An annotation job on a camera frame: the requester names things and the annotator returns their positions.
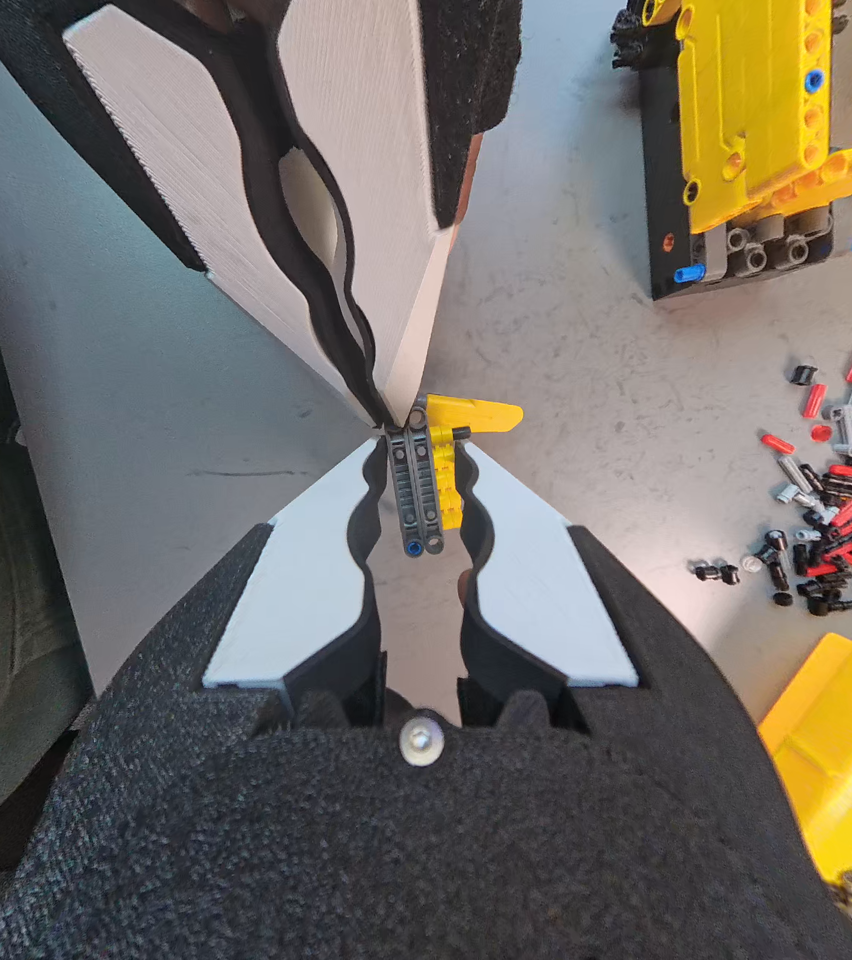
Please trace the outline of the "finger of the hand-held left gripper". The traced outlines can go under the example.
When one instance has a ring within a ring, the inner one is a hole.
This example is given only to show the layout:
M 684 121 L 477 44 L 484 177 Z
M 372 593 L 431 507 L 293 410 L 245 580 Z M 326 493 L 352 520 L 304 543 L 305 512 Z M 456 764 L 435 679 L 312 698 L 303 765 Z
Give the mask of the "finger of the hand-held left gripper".
M 348 291 L 399 426 L 420 393 L 453 237 L 434 207 L 422 41 L 408 1 L 290 2 L 276 39 L 294 118 L 344 204 Z
M 383 426 L 333 277 L 288 208 L 285 119 L 268 82 L 248 83 L 236 38 L 178 4 L 102 4 L 62 41 L 207 278 Z

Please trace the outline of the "yellow plastic parts bin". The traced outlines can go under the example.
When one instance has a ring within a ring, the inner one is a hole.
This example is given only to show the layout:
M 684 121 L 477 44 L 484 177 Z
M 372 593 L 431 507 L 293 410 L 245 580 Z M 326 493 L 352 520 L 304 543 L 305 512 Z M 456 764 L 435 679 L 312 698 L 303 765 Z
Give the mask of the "yellow plastic parts bin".
M 827 885 L 852 869 L 852 640 L 817 643 L 759 726 Z

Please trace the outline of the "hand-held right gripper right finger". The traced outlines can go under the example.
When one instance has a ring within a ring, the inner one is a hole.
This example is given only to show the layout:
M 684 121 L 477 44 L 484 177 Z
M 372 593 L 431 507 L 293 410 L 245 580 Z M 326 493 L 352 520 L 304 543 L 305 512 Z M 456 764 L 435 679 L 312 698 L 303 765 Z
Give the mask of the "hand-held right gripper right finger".
M 456 446 L 461 538 L 472 561 L 460 631 L 469 679 L 505 703 L 531 690 L 640 686 L 573 524 L 474 442 Z

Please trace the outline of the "grey grille yellow lego subassembly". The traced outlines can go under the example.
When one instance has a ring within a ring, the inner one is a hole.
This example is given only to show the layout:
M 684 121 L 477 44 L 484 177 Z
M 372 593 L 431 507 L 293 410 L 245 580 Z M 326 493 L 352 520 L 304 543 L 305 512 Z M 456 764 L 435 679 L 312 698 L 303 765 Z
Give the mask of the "grey grille yellow lego subassembly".
M 429 412 L 421 394 L 402 428 L 384 430 L 397 515 L 406 556 L 438 555 L 445 534 L 460 528 L 462 499 L 456 487 L 456 444 L 468 426 L 448 426 Z

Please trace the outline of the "yellow grey lego arm assembly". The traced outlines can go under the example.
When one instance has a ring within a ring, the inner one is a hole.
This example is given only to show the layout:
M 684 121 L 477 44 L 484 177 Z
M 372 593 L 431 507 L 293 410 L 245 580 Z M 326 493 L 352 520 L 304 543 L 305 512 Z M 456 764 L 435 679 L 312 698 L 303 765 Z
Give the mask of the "yellow grey lego arm assembly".
M 435 446 L 453 445 L 474 434 L 509 432 L 525 415 L 518 405 L 436 393 L 421 393 L 416 406 L 425 411 Z

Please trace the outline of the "yellow black lego robot build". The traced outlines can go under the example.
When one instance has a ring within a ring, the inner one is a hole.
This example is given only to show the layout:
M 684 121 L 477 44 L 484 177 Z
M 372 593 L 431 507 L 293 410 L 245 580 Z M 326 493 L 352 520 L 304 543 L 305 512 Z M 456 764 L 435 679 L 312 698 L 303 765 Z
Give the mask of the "yellow black lego robot build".
M 654 301 L 852 254 L 852 2 L 632 1 Z

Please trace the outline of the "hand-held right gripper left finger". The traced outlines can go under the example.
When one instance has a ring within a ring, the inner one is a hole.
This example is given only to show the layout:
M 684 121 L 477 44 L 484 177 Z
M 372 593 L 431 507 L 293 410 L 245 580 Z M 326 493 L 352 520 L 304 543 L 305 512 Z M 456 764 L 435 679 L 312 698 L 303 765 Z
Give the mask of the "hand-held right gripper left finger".
M 380 536 L 385 443 L 368 439 L 279 510 L 202 674 L 206 690 L 308 688 L 350 696 L 380 626 L 367 559 Z

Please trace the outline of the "black lego elbow connector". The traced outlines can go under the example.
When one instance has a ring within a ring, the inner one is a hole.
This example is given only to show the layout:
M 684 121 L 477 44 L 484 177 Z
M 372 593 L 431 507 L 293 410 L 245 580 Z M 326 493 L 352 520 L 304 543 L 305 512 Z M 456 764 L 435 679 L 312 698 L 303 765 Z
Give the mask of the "black lego elbow connector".
M 741 560 L 741 569 L 750 574 L 764 572 L 772 588 L 771 600 L 781 608 L 791 607 L 794 598 L 790 578 L 785 568 L 788 538 L 782 529 L 769 529 L 762 543 Z

